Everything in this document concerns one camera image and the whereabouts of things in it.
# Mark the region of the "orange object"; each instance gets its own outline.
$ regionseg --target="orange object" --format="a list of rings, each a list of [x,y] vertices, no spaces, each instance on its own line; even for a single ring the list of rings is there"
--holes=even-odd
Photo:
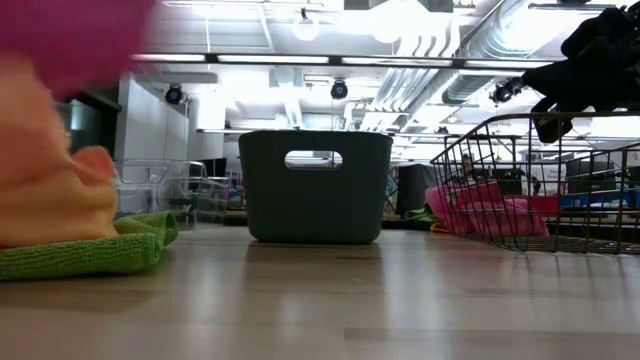
[[[0,247],[116,236],[108,152],[68,153],[51,94],[20,57],[0,57]]]
[[[447,229],[447,227],[443,223],[435,223],[431,225],[429,231],[431,231],[432,233],[449,234],[449,229]]]

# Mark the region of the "fluorescent light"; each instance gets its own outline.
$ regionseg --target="fluorescent light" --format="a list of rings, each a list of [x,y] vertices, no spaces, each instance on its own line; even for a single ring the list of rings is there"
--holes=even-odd
[[[169,7],[211,7],[219,6],[247,6],[262,4],[265,7],[305,7],[307,9],[322,9],[324,4],[304,1],[266,1],[266,0],[166,0],[162,2]]]
[[[467,60],[465,61],[465,68],[510,68],[510,69],[522,69],[529,70],[535,69],[540,66],[550,65],[550,61],[536,61],[536,60]]]
[[[221,63],[262,63],[262,64],[327,64],[327,56],[286,56],[286,55],[220,55]]]
[[[425,66],[425,67],[450,67],[451,60],[440,59],[420,59],[420,58],[394,58],[390,57],[345,57],[342,59],[344,65],[393,65],[398,66]]]
[[[470,76],[505,76],[518,77],[522,76],[524,70],[458,70],[460,75]]]
[[[200,54],[135,54],[131,56],[136,61],[181,61],[204,62],[205,56]]]

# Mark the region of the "green microfiber cloth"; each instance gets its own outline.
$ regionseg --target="green microfiber cloth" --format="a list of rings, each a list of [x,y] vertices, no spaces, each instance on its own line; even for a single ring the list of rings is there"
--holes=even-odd
[[[404,214],[404,218],[409,221],[435,222],[435,217],[427,209],[409,210]]]
[[[113,225],[119,236],[0,250],[0,281],[149,270],[178,236],[170,213],[128,216]]]

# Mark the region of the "laminate floor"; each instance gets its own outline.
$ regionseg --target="laminate floor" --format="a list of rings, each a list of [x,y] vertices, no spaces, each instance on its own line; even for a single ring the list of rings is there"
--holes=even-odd
[[[0,284],[0,359],[638,359],[640,257],[184,232],[152,273]]]

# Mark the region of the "wire basket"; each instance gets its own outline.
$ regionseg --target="wire basket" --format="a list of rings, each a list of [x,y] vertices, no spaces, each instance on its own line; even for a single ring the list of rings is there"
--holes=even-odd
[[[427,191],[427,201],[453,234],[495,246],[640,254],[638,134],[630,134],[635,138],[568,134],[553,144],[542,144],[534,130],[534,121],[540,120],[562,123],[573,118],[638,115],[490,118],[466,135],[446,140],[445,150],[431,161],[438,186]],[[505,124],[528,126],[528,131],[521,131],[527,135],[497,133]]]

